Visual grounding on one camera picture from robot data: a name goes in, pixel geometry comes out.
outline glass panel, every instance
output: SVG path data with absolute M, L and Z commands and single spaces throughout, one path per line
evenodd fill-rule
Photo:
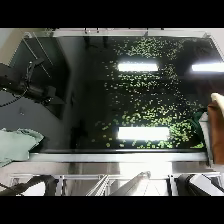
M 85 35 L 83 31 L 74 36 L 74 32 L 49 32 L 48 37 L 46 32 L 31 33 L 33 38 L 26 39 L 33 49 L 36 44 L 39 56 L 43 49 L 37 46 L 38 38 L 53 62 L 52 65 L 43 54 L 52 80 L 46 81 L 47 76 L 43 78 L 44 70 L 39 67 L 35 82 L 40 79 L 42 85 L 56 87 L 56 95 L 64 101 L 50 104 L 50 115 L 42 116 L 38 125 L 27 122 L 27 128 L 41 132 L 47 139 L 32 152 L 205 149 L 189 119 L 207 107 L 211 93 L 224 94 L 224 71 L 206 71 L 206 66 L 204 70 L 202 66 L 202 71 L 193 71 L 192 65 L 197 68 L 199 64 L 216 63 L 222 67 L 212 39 L 203 38 L 204 32 L 198 32 L 197 37 L 186 37 L 186 33 L 160 36 L 159 31 L 155 31 L 155 36 L 143 36 L 143 31 L 133 30 L 113 36 Z M 17 52 L 26 58 L 28 53 L 21 53 L 22 45 Z M 35 111 L 32 116 L 39 118 Z M 130 139 L 128 133 L 118 138 L 120 127 L 129 127 L 132 137 L 135 127 L 148 129 L 142 129 L 143 140 Z

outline fluorescent light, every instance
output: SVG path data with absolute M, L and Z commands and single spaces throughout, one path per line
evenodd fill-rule
M 131 63 L 121 63 L 118 64 L 118 70 L 121 72 L 144 72 L 144 71 L 158 71 L 156 64 L 131 64 Z
M 224 72 L 224 63 L 196 64 L 192 65 L 195 72 Z
M 167 127 L 119 127 L 118 139 L 167 140 L 170 136 Z

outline light green cloth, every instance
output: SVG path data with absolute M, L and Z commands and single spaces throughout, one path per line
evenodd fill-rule
M 12 161 L 28 160 L 29 151 L 43 138 L 43 135 L 30 129 L 18 129 L 13 132 L 0 130 L 0 167 Z

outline black glass surface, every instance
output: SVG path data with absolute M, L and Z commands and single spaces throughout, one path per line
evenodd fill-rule
M 79 68 L 66 101 L 72 152 L 205 149 L 189 119 L 207 107 L 211 93 L 224 94 L 224 73 L 192 71 L 194 64 L 222 63 L 211 39 L 89 36 L 63 42 L 71 39 L 82 49 L 72 61 Z M 155 63 L 158 71 L 121 72 L 120 63 Z M 170 137 L 122 140 L 119 127 L 168 127 Z

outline brown object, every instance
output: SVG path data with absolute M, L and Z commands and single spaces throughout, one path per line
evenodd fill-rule
M 211 148 L 215 164 L 224 164 L 224 117 L 216 101 L 208 105 Z

